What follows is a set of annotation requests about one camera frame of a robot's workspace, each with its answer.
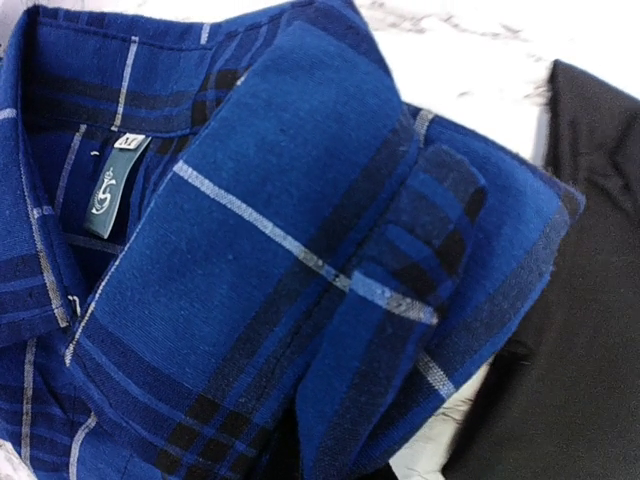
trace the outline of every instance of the white marble surface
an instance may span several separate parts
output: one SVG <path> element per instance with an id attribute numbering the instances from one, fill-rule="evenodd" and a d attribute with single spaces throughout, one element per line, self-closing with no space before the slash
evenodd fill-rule
<path id="1" fill-rule="evenodd" d="M 0 43 L 30 0 L 0 0 Z M 273 0 L 45 0 L 88 10 L 174 20 L 218 21 Z M 359 0 L 403 97 L 484 133 L 539 163 L 544 151 L 545 79 L 563 58 L 640 96 L 634 46 L 637 7 L 628 0 Z M 438 480 L 450 440 L 482 372 L 392 461 L 402 480 Z M 0 445 L 0 480 L 28 479 Z"/>

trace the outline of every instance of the shirt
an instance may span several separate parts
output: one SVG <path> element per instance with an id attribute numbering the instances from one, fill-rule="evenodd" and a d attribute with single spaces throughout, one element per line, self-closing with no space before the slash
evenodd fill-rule
<path id="1" fill-rule="evenodd" d="M 368 473 L 506 341 L 581 209 L 405 105 L 350 1 L 35 7 L 0 112 L 0 434 L 40 479 L 260 478 L 287 411 L 294 474 Z M 104 240 L 125 133 L 151 142 Z"/>
<path id="2" fill-rule="evenodd" d="M 548 83 L 546 166 L 587 205 L 493 362 L 447 479 L 640 473 L 640 100 L 562 61 Z"/>

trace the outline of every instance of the folded black garment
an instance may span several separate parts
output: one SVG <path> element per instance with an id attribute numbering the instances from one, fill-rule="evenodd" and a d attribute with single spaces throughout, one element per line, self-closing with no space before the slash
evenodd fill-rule
<path id="1" fill-rule="evenodd" d="M 640 478 L 640 101 L 556 61 L 547 167 L 587 198 L 447 480 Z"/>

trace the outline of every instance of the blue fabric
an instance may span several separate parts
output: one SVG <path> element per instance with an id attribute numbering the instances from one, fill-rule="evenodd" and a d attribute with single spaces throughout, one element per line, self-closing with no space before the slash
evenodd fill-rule
<path id="1" fill-rule="evenodd" d="M 152 137 L 108 241 L 122 132 Z M 582 208 L 405 105 L 350 1 L 220 24 L 35 7 L 0 78 L 0 437 L 39 479 L 386 462 L 515 329 Z"/>

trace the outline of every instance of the clothing label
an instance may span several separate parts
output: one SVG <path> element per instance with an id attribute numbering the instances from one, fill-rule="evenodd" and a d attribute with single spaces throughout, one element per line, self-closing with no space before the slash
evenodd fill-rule
<path id="1" fill-rule="evenodd" d="M 84 228 L 107 238 L 118 214 L 122 191 L 127 176 L 151 138 L 127 133 L 114 145 L 114 149 L 102 169 L 84 220 Z"/>

